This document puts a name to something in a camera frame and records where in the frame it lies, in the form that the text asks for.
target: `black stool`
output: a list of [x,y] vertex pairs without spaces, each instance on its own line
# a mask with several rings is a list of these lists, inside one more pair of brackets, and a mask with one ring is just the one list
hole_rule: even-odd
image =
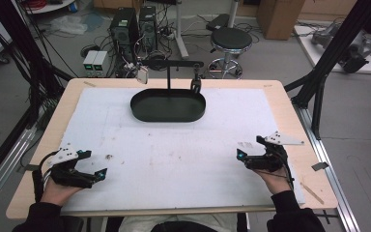
[[231,55],[240,55],[248,51],[252,45],[251,36],[237,28],[222,27],[213,31],[211,44],[215,50],[224,52],[225,56],[210,63],[208,66],[210,76],[224,78],[230,74],[240,79],[243,76],[243,67],[237,61],[231,60]]

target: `computer case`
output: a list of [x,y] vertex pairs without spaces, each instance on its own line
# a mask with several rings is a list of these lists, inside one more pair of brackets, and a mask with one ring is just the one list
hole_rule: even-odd
[[138,17],[143,51],[157,50],[157,19],[155,6],[143,6]]
[[135,8],[119,8],[110,24],[117,60],[136,64],[134,44],[139,40]]

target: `floor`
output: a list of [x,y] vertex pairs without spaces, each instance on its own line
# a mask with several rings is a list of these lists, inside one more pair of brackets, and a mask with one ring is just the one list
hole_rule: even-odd
[[[206,9],[198,8],[198,14],[211,20],[212,16],[204,14],[210,9],[207,1]],[[82,61],[79,53],[83,46],[92,43],[100,43],[101,38],[106,36],[106,29],[110,23],[107,14],[93,14],[90,1],[81,1],[80,11],[74,15],[80,15],[90,23],[88,32],[83,36],[74,36],[66,33],[48,33],[47,37],[68,63],[71,69],[79,76],[84,76]],[[216,4],[219,11],[225,11],[227,4],[218,1]],[[208,35],[205,23],[200,17],[185,11],[183,28],[188,28],[188,33]],[[211,14],[223,12],[210,11]],[[51,19],[62,15],[71,15],[64,11],[38,15],[37,20],[42,28],[48,28]],[[256,26],[255,18],[238,17],[237,23],[246,22]],[[284,85],[306,75],[312,69],[311,63],[300,46],[296,37],[288,41],[265,40],[260,32],[251,32],[254,38],[259,39],[249,51],[239,58],[243,66],[244,79],[277,79]],[[185,46],[189,53],[189,60],[199,60],[209,64],[213,59],[221,57],[219,52],[210,53],[212,49],[209,38],[184,37]],[[171,59],[179,59],[180,54],[175,43],[172,43],[173,55]],[[53,49],[49,49],[49,55],[56,67],[71,73],[67,66],[58,58]],[[188,77],[187,69],[172,71],[173,77]],[[157,78],[165,73],[151,72],[151,78]],[[293,97],[298,90],[288,93]],[[20,119],[28,107],[28,85],[22,79],[14,63],[0,64],[0,145],[5,140],[15,123]],[[309,104],[312,111],[313,102]],[[344,74],[332,72],[326,83],[326,91],[321,119],[321,136],[328,152],[342,189],[351,205],[360,231],[371,232],[371,74]],[[31,152],[25,155],[26,163]],[[0,189],[0,231],[11,231],[21,221],[10,220],[5,216],[6,208],[12,199],[22,174],[14,171],[5,185]],[[251,231],[265,232],[266,221],[272,213],[249,214]],[[330,218],[328,221],[321,218],[327,231],[344,231],[338,218]],[[100,218],[94,218],[93,231],[99,231]]]

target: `red cable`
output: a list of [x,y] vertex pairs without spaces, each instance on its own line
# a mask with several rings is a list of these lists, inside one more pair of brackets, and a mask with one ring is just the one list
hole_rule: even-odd
[[22,2],[22,6],[26,10],[39,10],[46,6],[46,0],[26,0]]

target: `black tray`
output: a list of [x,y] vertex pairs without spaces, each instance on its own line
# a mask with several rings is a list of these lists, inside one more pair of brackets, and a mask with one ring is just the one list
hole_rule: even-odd
[[187,89],[146,89],[130,102],[132,114],[143,122],[194,122],[206,110],[201,94]]

